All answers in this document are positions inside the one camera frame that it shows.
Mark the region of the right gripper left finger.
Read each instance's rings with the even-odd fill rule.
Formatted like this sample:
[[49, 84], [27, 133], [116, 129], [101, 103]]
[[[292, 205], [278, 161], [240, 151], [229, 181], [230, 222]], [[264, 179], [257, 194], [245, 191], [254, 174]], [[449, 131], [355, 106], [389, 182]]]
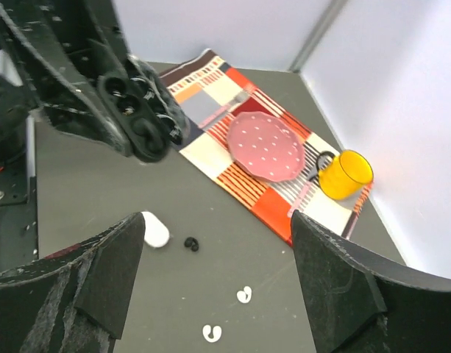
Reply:
[[143, 250], [133, 213], [100, 234], [0, 273], [0, 352], [112, 352]]

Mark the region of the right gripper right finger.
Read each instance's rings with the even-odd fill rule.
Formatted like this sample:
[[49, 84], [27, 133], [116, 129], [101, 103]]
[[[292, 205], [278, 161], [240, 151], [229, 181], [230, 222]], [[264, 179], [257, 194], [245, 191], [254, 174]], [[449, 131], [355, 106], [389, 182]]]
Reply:
[[291, 236], [316, 351], [451, 353], [451, 279], [400, 265], [298, 211]]

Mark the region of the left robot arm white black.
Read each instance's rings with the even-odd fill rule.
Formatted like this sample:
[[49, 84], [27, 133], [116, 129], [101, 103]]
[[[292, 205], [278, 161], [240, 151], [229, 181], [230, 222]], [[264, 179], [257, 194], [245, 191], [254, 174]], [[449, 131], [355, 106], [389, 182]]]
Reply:
[[128, 157], [132, 143], [102, 79], [125, 77], [127, 46], [113, 1], [0, 1], [0, 54], [20, 77], [0, 74], [0, 205], [26, 201], [26, 120], [38, 111], [57, 131]]

